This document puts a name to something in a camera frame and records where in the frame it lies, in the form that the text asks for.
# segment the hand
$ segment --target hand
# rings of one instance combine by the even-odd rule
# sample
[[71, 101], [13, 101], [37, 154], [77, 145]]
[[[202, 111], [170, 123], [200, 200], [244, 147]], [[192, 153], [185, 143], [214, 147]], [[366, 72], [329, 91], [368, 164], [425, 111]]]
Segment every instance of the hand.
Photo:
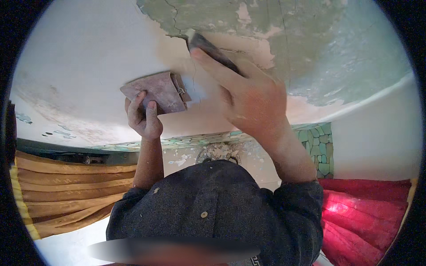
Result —
[[259, 142], [275, 141], [289, 132], [283, 82], [274, 81], [248, 60], [235, 62], [245, 78], [199, 48], [191, 50], [191, 57], [219, 83], [224, 115], [231, 124]]
[[142, 138], [151, 141], [161, 136], [163, 124], [157, 117], [157, 103], [155, 101], [148, 103], [145, 114], [139, 108], [146, 95], [147, 92], [142, 91], [132, 102], [126, 98], [124, 108], [126, 109], [129, 126]]

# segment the stone pattern wallpaper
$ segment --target stone pattern wallpaper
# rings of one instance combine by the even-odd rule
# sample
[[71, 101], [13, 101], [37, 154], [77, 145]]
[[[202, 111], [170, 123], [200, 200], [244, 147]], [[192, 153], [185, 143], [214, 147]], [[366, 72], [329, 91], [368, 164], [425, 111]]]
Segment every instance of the stone pattern wallpaper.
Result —
[[[311, 156], [311, 159], [318, 170], [317, 177], [333, 178], [334, 162], [331, 123], [300, 124], [292, 125], [291, 127], [299, 141]], [[230, 131], [162, 139], [161, 146], [163, 149], [179, 149], [193, 146], [205, 146], [211, 143], [221, 142], [232, 144], [248, 140], [253, 140], [253, 138], [241, 131]], [[138, 152], [141, 148], [141, 142], [135, 141], [87, 148], [117, 152]]]

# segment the red curtain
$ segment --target red curtain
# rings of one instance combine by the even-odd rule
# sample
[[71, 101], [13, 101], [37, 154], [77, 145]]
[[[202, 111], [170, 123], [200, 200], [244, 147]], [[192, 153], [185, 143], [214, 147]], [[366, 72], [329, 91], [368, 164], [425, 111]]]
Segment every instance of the red curtain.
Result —
[[399, 230], [410, 180], [319, 179], [319, 183], [324, 189], [321, 224], [326, 257], [335, 266], [376, 265]]

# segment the person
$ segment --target person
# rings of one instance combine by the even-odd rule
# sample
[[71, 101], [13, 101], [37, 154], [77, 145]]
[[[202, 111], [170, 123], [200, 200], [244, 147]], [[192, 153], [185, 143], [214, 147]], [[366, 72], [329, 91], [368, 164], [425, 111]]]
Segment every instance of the person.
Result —
[[270, 155], [281, 186], [260, 189], [241, 166], [216, 160], [164, 177], [156, 102], [143, 114], [146, 92], [126, 99], [129, 126], [142, 136], [133, 187], [116, 202], [106, 239], [148, 236], [215, 237], [260, 248], [252, 264], [311, 265], [322, 245], [323, 191], [316, 170], [286, 117], [283, 82], [247, 60], [236, 64], [244, 77], [201, 49], [190, 55], [219, 86], [225, 118], [252, 136]]

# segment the dark clothing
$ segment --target dark clothing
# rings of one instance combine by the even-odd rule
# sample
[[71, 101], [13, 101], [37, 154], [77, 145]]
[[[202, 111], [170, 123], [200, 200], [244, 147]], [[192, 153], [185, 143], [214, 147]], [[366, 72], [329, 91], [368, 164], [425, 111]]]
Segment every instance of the dark clothing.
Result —
[[111, 212], [106, 240], [195, 236], [257, 245], [262, 265], [311, 265], [322, 245], [317, 181], [260, 189], [241, 166], [217, 160], [187, 167], [150, 190], [130, 189]]

